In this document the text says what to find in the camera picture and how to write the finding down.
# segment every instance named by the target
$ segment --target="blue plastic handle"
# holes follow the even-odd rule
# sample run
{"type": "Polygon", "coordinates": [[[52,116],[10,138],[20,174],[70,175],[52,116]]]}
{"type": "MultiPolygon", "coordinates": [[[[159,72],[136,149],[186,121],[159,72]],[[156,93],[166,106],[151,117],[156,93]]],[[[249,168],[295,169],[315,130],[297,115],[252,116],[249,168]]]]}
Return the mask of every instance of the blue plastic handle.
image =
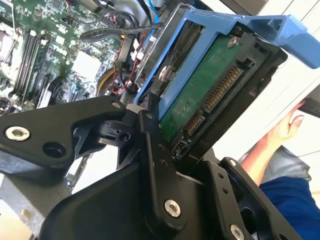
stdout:
{"type": "Polygon", "coordinates": [[[320,42],[292,15],[245,16],[242,21],[267,42],[279,46],[308,67],[320,67],[320,42]]]}

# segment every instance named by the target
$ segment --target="blue shirt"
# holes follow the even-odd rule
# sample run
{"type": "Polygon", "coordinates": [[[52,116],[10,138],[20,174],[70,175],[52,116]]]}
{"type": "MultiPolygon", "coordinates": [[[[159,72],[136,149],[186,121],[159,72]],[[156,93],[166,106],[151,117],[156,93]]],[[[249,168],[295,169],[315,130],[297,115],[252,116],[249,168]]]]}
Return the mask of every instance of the blue shirt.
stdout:
{"type": "Polygon", "coordinates": [[[260,188],[302,239],[320,239],[320,210],[307,180],[284,176],[260,188]]]}

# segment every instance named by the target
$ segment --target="black plastic bracket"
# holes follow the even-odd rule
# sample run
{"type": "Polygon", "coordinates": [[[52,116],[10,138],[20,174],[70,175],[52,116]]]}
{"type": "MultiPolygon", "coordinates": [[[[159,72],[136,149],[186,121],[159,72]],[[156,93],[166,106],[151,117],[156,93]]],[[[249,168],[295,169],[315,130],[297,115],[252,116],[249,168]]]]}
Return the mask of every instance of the black plastic bracket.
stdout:
{"type": "Polygon", "coordinates": [[[226,170],[210,162],[202,161],[197,166],[197,179],[204,183],[210,226],[218,239],[234,239],[231,226],[235,226],[239,238],[253,239],[242,220],[233,188],[226,170]]]}
{"type": "Polygon", "coordinates": [[[255,239],[301,240],[240,164],[225,157],[219,166],[228,174],[244,225],[255,239]]]}
{"type": "Polygon", "coordinates": [[[141,183],[145,198],[146,221],[156,235],[168,239],[187,224],[187,214],[180,196],[178,177],[167,143],[160,135],[158,119],[146,110],[138,113],[142,162],[141,183]],[[177,216],[166,210],[167,201],[177,203],[177,216]]]}
{"type": "Polygon", "coordinates": [[[83,131],[75,137],[75,130],[104,120],[121,120],[125,113],[121,102],[102,96],[2,116],[0,172],[41,184],[61,181],[75,160],[75,146],[80,149],[88,135],[83,131]],[[10,127],[26,129],[29,137],[24,141],[9,139],[10,127]]]}

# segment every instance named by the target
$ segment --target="blue cable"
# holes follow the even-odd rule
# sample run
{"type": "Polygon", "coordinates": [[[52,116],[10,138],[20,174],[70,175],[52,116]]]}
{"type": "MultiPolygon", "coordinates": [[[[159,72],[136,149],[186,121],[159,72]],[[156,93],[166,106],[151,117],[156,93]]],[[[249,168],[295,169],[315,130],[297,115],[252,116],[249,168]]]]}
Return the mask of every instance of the blue cable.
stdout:
{"type": "MultiPolygon", "coordinates": [[[[155,19],[154,19],[154,23],[157,24],[159,22],[159,15],[158,15],[158,12],[157,10],[155,9],[155,6],[152,4],[151,0],[148,0],[149,1],[149,5],[150,5],[150,8],[151,10],[155,13],[155,19]]],[[[155,30],[153,29],[148,37],[145,39],[144,43],[142,44],[142,48],[144,49],[146,47],[146,45],[148,44],[152,34],[154,34],[155,30]]]]}

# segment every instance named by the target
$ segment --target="yellow wire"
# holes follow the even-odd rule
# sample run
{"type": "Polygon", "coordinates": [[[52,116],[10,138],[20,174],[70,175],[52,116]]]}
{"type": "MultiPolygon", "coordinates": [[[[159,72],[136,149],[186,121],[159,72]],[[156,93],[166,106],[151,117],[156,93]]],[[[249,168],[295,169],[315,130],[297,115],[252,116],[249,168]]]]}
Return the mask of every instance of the yellow wire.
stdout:
{"type": "Polygon", "coordinates": [[[102,86],[105,84],[105,82],[115,73],[114,70],[112,70],[110,73],[108,73],[103,79],[102,81],[100,82],[98,88],[97,88],[97,91],[96,91],[96,94],[98,95],[101,91],[101,88],[102,86]]]}

